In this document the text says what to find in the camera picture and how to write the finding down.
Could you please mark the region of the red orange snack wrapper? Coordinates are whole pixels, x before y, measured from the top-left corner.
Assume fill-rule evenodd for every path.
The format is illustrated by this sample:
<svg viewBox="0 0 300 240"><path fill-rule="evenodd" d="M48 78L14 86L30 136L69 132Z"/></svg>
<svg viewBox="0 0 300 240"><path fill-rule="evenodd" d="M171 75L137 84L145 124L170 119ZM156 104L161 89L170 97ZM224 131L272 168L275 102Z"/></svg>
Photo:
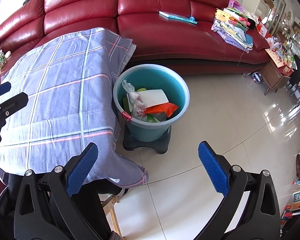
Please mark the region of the red orange snack wrapper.
<svg viewBox="0 0 300 240"><path fill-rule="evenodd" d="M151 106L145 109L145 114L165 113L169 118L179 107L173 103L167 102L160 105Z"/></svg>

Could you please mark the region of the white tissue paper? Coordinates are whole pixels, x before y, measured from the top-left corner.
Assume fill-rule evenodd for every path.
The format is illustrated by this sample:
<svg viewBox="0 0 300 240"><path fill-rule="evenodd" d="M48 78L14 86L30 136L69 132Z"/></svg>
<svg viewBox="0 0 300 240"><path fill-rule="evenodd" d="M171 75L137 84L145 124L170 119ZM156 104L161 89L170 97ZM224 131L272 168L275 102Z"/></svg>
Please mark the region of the white tissue paper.
<svg viewBox="0 0 300 240"><path fill-rule="evenodd" d="M146 108L168 103L169 100L162 89L150 89L138 92Z"/></svg>

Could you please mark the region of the white burger food box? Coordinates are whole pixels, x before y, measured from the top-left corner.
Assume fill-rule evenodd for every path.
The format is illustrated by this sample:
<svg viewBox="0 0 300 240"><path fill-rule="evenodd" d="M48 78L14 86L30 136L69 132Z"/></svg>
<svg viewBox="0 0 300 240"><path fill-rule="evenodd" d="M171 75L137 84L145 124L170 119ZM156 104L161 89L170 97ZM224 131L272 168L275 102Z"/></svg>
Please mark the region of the white burger food box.
<svg viewBox="0 0 300 240"><path fill-rule="evenodd" d="M130 105L130 101L128 99L128 94L122 98L123 109L129 115L132 115L133 106Z"/></svg>

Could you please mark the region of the green white medicine box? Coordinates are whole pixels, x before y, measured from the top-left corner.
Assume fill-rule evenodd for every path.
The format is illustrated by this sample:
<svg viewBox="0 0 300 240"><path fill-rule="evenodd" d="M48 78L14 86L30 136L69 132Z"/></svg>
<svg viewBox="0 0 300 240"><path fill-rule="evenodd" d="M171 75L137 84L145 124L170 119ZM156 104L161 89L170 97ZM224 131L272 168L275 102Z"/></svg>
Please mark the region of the green white medicine box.
<svg viewBox="0 0 300 240"><path fill-rule="evenodd" d="M158 115L157 114L147 114L147 122L151 122L151 123L157 123L160 122L160 120L157 118Z"/></svg>

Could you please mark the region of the white green-label bottle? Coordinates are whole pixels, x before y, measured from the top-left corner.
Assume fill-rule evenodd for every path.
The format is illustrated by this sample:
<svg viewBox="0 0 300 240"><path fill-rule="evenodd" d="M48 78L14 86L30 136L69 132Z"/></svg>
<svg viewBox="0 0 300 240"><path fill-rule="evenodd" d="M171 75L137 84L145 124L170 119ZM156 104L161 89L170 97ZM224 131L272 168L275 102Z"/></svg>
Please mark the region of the white green-label bottle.
<svg viewBox="0 0 300 240"><path fill-rule="evenodd" d="M138 90L136 90L136 92L139 93L139 92L144 92L146 90L147 90L146 88L139 88Z"/></svg>

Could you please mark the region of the teal plastic trash bucket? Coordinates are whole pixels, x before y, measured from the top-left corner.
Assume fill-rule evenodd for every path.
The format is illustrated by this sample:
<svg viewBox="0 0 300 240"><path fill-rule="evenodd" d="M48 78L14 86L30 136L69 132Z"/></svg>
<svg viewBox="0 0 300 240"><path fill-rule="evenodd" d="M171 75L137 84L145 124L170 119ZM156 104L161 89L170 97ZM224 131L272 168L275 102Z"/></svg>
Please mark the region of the teal plastic trash bucket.
<svg viewBox="0 0 300 240"><path fill-rule="evenodd" d="M177 105L178 109L166 121L159 123L144 122L132 117L123 109L122 98L126 96L122 87L123 80L136 89L162 89L169 102ZM118 77L113 89L113 100L131 135L139 141L151 142L159 139L184 115L190 104L190 92L183 78L170 68L157 64L141 64L124 71Z"/></svg>

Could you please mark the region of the wooden table leg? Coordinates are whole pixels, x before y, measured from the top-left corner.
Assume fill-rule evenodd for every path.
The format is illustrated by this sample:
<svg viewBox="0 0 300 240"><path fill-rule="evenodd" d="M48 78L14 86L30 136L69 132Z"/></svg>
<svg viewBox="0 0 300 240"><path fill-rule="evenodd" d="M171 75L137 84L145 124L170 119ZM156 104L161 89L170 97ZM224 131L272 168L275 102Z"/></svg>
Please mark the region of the wooden table leg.
<svg viewBox="0 0 300 240"><path fill-rule="evenodd" d="M119 199L117 196L111 195L106 200L102 200L101 204L111 230L115 231L123 240L126 240L126 238L123 237L121 233L120 226L114 209L115 205L118 203L118 200Z"/></svg>

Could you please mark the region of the purple plaid tablecloth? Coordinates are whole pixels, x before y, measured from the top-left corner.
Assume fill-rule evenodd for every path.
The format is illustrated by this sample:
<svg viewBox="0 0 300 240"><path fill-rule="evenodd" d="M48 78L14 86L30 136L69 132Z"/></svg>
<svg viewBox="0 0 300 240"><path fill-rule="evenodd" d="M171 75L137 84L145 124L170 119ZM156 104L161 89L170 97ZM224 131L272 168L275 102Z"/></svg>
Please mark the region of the purple plaid tablecloth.
<svg viewBox="0 0 300 240"><path fill-rule="evenodd" d="M86 183L107 179L122 188L147 183L147 170L115 151L120 124L113 87L134 51L130 38L93 28L23 55L2 77L12 87L0 103L22 92L29 101L0 132L0 168L17 175L49 172L95 143L98 158Z"/></svg>

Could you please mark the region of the black stool under bucket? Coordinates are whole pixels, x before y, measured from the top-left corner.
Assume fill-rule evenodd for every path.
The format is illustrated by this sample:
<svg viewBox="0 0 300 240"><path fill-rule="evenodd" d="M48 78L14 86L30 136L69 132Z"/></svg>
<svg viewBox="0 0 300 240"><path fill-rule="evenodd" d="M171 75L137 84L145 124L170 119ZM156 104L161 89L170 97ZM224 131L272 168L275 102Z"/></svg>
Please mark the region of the black stool under bucket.
<svg viewBox="0 0 300 240"><path fill-rule="evenodd" d="M127 125L125 125L123 135L123 148L127 151L133 151L136 148L151 148L157 152L157 154L165 154L168 150L168 146L171 139L171 127L169 127L165 133L157 140L151 142L143 142L134 138Z"/></svg>

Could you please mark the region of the small blue white ball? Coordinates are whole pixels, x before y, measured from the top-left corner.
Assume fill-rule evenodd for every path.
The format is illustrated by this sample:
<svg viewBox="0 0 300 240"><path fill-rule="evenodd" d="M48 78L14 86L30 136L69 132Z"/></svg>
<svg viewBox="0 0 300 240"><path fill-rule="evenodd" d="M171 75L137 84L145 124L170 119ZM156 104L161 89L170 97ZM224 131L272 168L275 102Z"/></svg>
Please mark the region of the small blue white ball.
<svg viewBox="0 0 300 240"><path fill-rule="evenodd" d="M251 78L254 83L260 83L262 81L262 75L259 72L253 72Z"/></svg>

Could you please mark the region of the wooden side table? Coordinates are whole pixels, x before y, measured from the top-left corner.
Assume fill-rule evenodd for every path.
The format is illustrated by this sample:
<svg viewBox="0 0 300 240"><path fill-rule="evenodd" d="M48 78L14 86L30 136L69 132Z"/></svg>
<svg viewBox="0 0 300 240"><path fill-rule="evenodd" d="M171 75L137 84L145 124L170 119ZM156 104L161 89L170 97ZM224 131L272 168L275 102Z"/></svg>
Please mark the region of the wooden side table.
<svg viewBox="0 0 300 240"><path fill-rule="evenodd" d="M278 89L283 88L294 70L292 65L281 59L273 49L265 49L265 51L270 56L270 61L262 67L260 74L267 85L264 92L264 95L267 95L270 90L277 92Z"/></svg>

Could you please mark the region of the red leather sofa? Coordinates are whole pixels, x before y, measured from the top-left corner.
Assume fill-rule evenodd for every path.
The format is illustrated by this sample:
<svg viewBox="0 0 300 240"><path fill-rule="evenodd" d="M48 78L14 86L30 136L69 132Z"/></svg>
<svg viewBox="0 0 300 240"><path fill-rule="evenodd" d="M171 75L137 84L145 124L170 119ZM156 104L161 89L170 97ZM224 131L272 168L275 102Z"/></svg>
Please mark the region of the red leather sofa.
<svg viewBox="0 0 300 240"><path fill-rule="evenodd" d="M10 51L10 69L26 52L61 35L95 27L130 38L136 51L130 65L153 63L181 75L248 73L270 57L267 41L254 29L246 53L211 30L217 9L229 0L29 0L0 25L0 49ZM197 25L165 18L159 11Z"/></svg>

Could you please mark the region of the pile of colourful papers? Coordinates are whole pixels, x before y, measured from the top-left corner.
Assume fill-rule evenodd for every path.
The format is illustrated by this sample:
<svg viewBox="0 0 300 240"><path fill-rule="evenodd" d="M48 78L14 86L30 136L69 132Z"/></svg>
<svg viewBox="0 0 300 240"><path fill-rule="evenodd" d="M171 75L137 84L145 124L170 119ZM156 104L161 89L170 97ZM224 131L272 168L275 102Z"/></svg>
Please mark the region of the pile of colourful papers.
<svg viewBox="0 0 300 240"><path fill-rule="evenodd" d="M229 0L226 8L216 10L211 30L227 44L249 53L253 49L253 38L247 31L255 27L253 16L238 1Z"/></svg>

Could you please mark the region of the teal book on sofa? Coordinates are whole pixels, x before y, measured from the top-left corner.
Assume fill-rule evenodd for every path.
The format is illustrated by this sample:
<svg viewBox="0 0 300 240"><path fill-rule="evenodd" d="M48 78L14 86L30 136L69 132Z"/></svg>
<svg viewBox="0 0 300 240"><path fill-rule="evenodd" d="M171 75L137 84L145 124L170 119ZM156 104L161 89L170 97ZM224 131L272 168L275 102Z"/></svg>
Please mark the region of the teal book on sofa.
<svg viewBox="0 0 300 240"><path fill-rule="evenodd" d="M185 16L176 15L176 14L163 12L163 11L159 11L159 15L164 16L165 18L169 18L169 19L178 20L178 21L182 21L182 22L197 25L197 21L195 20L194 17L186 18Z"/></svg>

